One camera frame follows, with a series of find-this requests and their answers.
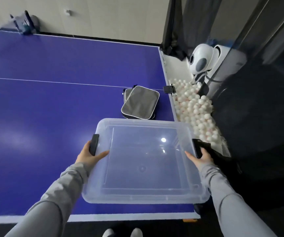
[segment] dark floor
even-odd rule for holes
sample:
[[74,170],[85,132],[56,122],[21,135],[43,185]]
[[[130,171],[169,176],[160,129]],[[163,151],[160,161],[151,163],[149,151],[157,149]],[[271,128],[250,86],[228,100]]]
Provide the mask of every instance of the dark floor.
[[[258,215],[276,233],[284,237],[284,207],[270,211],[258,212]],[[0,225],[0,237],[3,237],[14,225]],[[156,221],[114,221],[68,223],[64,237],[101,237],[108,228],[117,233],[130,236],[130,232],[139,227],[145,237],[178,236],[178,237],[222,237],[217,216],[214,211],[205,213],[203,219],[196,223],[184,223],[182,220]]]

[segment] pile of ping pong balls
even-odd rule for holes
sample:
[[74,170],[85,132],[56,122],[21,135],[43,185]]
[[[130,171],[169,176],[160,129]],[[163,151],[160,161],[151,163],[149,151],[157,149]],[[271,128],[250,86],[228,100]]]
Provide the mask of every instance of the pile of ping pong balls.
[[181,122],[191,124],[196,138],[211,143],[211,146],[221,142],[219,129],[211,117],[212,101],[205,95],[198,95],[201,84],[191,85],[185,80],[169,81],[176,89],[172,94],[177,118]]

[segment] plastic storage box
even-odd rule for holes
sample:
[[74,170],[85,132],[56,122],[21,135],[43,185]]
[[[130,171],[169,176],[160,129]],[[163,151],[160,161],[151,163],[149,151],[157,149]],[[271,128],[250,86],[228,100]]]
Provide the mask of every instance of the plastic storage box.
[[96,154],[110,150],[83,188],[89,203],[203,203],[209,192],[184,151],[194,154],[186,123],[103,119]]

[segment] gray bag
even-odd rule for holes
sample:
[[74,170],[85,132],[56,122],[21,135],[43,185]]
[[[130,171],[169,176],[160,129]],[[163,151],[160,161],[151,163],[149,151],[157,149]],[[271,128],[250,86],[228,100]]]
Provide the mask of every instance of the gray bag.
[[159,92],[134,86],[124,90],[124,104],[122,115],[128,119],[150,120],[155,118],[155,108],[159,99]]

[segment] white center line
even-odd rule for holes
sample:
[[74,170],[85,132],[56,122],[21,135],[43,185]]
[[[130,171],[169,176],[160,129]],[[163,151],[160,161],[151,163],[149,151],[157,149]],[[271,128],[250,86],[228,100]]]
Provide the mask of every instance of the white center line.
[[[24,80],[24,79],[10,79],[10,78],[0,78],[0,79],[2,79],[2,80]],[[61,84],[74,84],[74,85],[99,86],[99,87],[119,87],[119,86],[94,85],[94,84],[59,82],[59,81],[45,81],[45,80],[24,80],[24,81],[48,82],[48,83],[61,83]]]

